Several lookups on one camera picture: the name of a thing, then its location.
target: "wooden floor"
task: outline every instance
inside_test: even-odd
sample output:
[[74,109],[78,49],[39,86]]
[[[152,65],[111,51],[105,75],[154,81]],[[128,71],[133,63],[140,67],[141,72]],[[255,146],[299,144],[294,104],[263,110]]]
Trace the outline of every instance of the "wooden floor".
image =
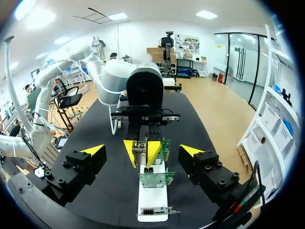
[[[182,89],[204,124],[222,163],[229,170],[238,172],[240,183],[244,183],[250,175],[238,155],[236,144],[246,131],[255,111],[230,88],[210,78],[178,79],[177,83],[182,83]],[[78,107],[90,107],[97,99],[93,83],[86,84],[89,91],[83,95]],[[252,209],[251,212],[255,219],[260,210]]]

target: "black mat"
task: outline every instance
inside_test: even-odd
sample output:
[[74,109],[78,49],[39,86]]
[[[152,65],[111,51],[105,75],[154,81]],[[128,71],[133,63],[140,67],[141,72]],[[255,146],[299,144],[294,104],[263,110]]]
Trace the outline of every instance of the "black mat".
[[66,153],[83,150],[100,144],[106,145],[107,162],[94,183],[85,186],[77,198],[66,205],[72,212],[93,220],[128,227],[200,228],[212,222],[218,207],[199,186],[193,186],[178,163],[179,145],[201,150],[215,150],[196,111],[184,94],[165,93],[163,108],[180,114],[179,122],[162,128],[162,136],[171,140],[169,171],[176,175],[168,186],[168,206],[181,213],[169,216],[166,222],[140,223],[137,220],[139,168],[134,169],[123,144],[127,123],[115,136],[111,133],[108,108],[95,101],[78,123],[62,149],[53,168],[61,166]]

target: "green circuit board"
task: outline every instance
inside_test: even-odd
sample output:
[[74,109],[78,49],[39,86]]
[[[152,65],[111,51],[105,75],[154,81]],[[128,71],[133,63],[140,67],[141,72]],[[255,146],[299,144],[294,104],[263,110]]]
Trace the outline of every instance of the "green circuit board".
[[168,156],[170,154],[170,150],[166,147],[171,141],[170,140],[163,140],[161,142],[161,149],[156,157],[156,159],[153,161],[153,165],[162,165],[163,161],[167,161]]
[[173,181],[175,172],[139,174],[142,187],[164,187]]

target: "red fire extinguisher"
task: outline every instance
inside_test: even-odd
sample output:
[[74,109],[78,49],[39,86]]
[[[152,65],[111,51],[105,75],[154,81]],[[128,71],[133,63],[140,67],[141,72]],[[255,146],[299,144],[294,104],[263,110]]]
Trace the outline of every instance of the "red fire extinguisher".
[[219,73],[219,76],[218,76],[218,82],[219,83],[223,82],[223,77],[224,77],[224,75],[222,73]]

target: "floor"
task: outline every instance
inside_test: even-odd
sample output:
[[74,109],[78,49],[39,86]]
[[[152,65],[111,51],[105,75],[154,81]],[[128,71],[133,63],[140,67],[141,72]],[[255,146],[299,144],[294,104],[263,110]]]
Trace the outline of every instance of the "floor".
[[[182,83],[183,91],[204,124],[220,160],[229,170],[238,172],[240,183],[244,183],[250,175],[238,155],[236,144],[246,131],[255,111],[234,90],[210,78],[177,79],[177,83]],[[83,95],[76,110],[86,111],[97,99],[93,83],[86,84],[89,91]],[[56,109],[49,112],[49,121],[52,118],[54,123],[54,117],[63,126]],[[251,212],[253,220],[260,210],[252,209]]]
[[[250,95],[253,89],[253,84],[248,82],[241,82],[236,79],[232,79],[232,77],[227,78],[226,85],[232,89],[234,92],[239,94],[240,97],[242,97],[247,102],[250,99]],[[253,97],[251,100],[251,104],[254,105],[254,107],[258,107],[259,102],[261,101],[262,94],[263,94],[264,88],[261,86],[256,86]]]

